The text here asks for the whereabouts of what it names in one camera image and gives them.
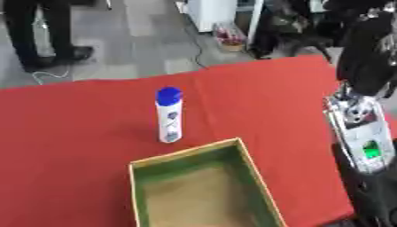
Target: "table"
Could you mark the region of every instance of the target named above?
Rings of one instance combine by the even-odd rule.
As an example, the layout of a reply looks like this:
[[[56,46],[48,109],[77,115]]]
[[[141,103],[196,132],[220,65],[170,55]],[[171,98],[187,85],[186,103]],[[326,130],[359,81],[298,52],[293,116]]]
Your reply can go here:
[[[184,94],[184,137],[171,145],[158,142],[154,105],[167,85]],[[0,90],[0,226],[135,226],[131,160],[232,137],[290,227],[351,215],[322,114],[336,86],[321,57],[299,57]]]

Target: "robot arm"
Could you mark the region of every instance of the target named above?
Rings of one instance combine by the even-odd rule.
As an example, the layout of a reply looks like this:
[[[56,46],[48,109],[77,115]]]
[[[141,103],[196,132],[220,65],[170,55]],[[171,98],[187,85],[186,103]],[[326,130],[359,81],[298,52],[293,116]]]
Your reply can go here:
[[[394,3],[360,17],[339,60],[341,85],[324,99],[339,173],[365,227],[397,226],[397,143],[377,98],[397,72],[396,18]]]

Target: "white bottle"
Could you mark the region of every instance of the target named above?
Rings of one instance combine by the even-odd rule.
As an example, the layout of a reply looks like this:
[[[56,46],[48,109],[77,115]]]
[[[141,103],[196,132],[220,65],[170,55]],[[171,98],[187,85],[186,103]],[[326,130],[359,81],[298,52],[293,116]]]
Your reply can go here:
[[[174,143],[182,138],[182,92],[165,87],[157,92],[160,141]]]

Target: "open box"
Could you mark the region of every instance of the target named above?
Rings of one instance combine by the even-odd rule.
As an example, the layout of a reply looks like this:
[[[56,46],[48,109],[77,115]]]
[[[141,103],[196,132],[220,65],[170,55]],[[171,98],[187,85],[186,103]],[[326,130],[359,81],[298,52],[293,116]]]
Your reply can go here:
[[[279,227],[239,138],[129,164],[137,227]]]

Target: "red tablecloth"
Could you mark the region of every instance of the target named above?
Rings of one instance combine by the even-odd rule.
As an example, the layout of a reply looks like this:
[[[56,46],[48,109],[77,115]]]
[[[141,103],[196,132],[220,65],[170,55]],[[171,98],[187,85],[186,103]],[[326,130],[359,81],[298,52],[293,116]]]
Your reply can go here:
[[[157,139],[155,91],[184,93],[183,140]],[[135,226],[127,165],[242,137],[291,227],[353,210],[331,156],[319,57],[257,61],[131,81],[0,90],[0,226]]]

